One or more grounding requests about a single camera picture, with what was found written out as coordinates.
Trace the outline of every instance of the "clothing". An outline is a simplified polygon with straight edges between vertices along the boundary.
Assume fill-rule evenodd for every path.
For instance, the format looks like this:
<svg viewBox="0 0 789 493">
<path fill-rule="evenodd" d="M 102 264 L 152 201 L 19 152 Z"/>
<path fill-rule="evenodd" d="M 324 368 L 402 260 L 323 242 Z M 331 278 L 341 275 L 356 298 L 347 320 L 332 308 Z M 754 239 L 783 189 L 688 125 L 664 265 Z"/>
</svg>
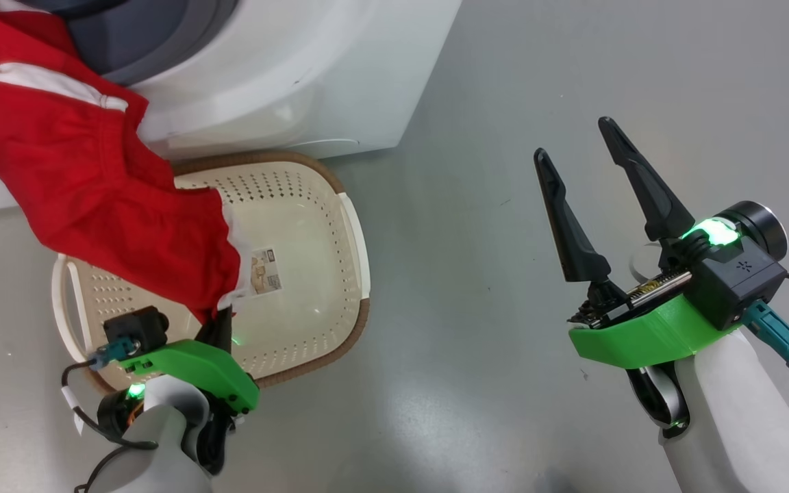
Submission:
<svg viewBox="0 0 789 493">
<path fill-rule="evenodd" d="M 216 190 L 176 190 L 138 139 L 146 108 L 84 66 L 62 19 L 0 0 L 0 178 L 32 231 L 205 323 L 250 293 L 251 249 Z"/>
</svg>

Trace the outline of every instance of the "washing machine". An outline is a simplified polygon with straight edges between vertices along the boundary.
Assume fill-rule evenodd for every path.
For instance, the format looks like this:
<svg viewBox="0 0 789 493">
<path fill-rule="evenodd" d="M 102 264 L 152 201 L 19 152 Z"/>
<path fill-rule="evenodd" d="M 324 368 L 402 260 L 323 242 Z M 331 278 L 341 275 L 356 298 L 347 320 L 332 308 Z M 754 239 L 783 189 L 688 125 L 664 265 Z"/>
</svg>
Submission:
<svg viewBox="0 0 789 493">
<path fill-rule="evenodd" d="M 397 146 L 460 0 L 25 0 L 88 66 L 146 97 L 170 160 L 253 149 L 316 158 Z M 0 182 L 0 208 L 15 205 Z"/>
</svg>

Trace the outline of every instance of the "brown basket rim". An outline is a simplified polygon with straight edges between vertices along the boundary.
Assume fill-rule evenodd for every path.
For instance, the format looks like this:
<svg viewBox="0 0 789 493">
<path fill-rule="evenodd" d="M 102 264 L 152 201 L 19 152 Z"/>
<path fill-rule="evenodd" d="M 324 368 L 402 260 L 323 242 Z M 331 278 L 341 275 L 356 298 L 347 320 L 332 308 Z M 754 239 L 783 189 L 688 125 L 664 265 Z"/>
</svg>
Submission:
<svg viewBox="0 0 789 493">
<path fill-rule="evenodd" d="M 345 189 L 337 177 L 325 165 L 318 160 L 311 158 L 300 153 L 291 151 L 263 151 L 263 152 L 249 152 L 249 153 L 232 153 L 220 156 L 212 156 L 208 158 L 199 158 L 195 160 L 188 160 L 187 162 L 179 163 L 173 166 L 173 174 L 176 177 L 182 175 L 189 175 L 191 173 L 198 173 L 200 171 L 208 171 L 210 169 L 229 168 L 230 166 L 242 166 L 245 164 L 260 164 L 265 162 L 295 162 L 307 166 L 307 168 L 322 175 L 325 181 L 331 185 L 335 193 L 343 193 Z M 358 318 L 355 320 L 355 325 L 351 329 L 348 337 L 346 337 L 339 346 L 326 355 L 313 359 L 311 362 L 305 362 L 294 368 L 275 372 L 275 374 L 267 375 L 266 377 L 259 378 L 255 381 L 261 389 L 270 387 L 283 381 L 291 380 L 301 375 L 306 375 L 308 372 L 315 371 L 316 369 L 330 365 L 337 359 L 342 358 L 351 347 L 355 346 L 361 334 L 364 333 L 364 327 L 367 325 L 367 318 L 370 314 L 370 299 L 362 299 L 359 303 Z M 85 373 L 90 377 L 91 383 L 94 387 L 101 391 L 101 393 L 109 394 L 116 389 L 112 387 L 100 374 L 85 368 Z"/>
</svg>

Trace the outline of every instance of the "floor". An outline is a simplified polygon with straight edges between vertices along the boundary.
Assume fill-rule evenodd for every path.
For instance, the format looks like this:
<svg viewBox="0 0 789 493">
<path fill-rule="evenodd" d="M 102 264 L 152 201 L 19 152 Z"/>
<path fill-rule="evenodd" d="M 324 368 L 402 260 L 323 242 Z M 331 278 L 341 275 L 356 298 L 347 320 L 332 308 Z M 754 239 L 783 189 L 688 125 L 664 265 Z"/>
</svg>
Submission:
<svg viewBox="0 0 789 493">
<path fill-rule="evenodd" d="M 677 491 L 623 372 L 573 352 L 584 287 L 562 281 L 531 165 L 545 147 L 629 285 L 644 221 L 604 114 L 695 216 L 753 199 L 789 231 L 789 3 L 465 0 L 401 146 L 328 162 L 366 234 L 366 333 L 263 393 L 216 491 Z M 52 262 L 0 212 L 0 491 L 67 491 L 110 449 L 60 397 Z M 789 320 L 789 285 L 773 305 Z"/>
</svg>

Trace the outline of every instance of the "basket handle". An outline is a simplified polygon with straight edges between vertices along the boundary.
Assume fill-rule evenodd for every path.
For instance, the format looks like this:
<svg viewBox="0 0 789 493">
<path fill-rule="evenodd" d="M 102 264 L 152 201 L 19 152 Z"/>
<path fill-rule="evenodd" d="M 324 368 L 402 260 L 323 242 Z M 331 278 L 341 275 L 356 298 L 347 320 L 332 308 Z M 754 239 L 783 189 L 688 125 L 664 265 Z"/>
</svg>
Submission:
<svg viewBox="0 0 789 493">
<path fill-rule="evenodd" d="M 361 222 L 354 204 L 345 192 L 337 194 L 342 201 L 342 208 L 351 227 L 351 237 L 355 240 L 355 247 L 358 250 L 358 268 L 361 280 L 361 299 L 370 297 L 370 259 L 367 257 L 367 243 L 364 242 L 364 232 L 361 230 Z"/>
<path fill-rule="evenodd" d="M 87 351 L 82 349 L 82 345 L 75 337 L 75 331 L 72 329 L 72 324 L 68 320 L 68 312 L 66 311 L 66 269 L 68 269 L 69 277 L 72 278 L 72 287 L 74 288 L 73 294 L 78 303 L 79 318 L 81 319 L 82 335 L 84 340 L 90 340 L 90 327 L 87 323 L 87 314 L 84 312 L 84 299 L 81 296 L 81 280 L 78 277 L 78 269 L 74 262 L 59 253 L 57 261 L 53 263 L 53 272 L 51 275 L 51 302 L 53 303 L 53 319 L 56 321 L 57 330 L 60 331 L 60 339 L 66 346 L 69 356 L 75 362 L 87 361 Z"/>
</svg>

